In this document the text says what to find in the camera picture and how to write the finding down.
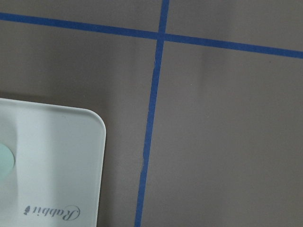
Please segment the light green cup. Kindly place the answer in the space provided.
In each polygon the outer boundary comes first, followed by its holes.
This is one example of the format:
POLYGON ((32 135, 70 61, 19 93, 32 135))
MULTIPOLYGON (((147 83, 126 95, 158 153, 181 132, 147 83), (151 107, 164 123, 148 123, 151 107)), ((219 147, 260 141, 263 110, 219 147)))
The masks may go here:
POLYGON ((15 157, 11 149, 5 144, 0 144, 0 178, 7 177, 13 170, 15 157))

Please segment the cream rabbit tray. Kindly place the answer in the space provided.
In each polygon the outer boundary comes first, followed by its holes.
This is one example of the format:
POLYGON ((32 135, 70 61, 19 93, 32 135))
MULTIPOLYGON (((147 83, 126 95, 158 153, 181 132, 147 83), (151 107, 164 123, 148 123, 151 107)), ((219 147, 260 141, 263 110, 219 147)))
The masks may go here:
POLYGON ((1 226, 96 226, 105 140, 91 110, 2 98, 0 142, 14 166, 0 181, 1 226))

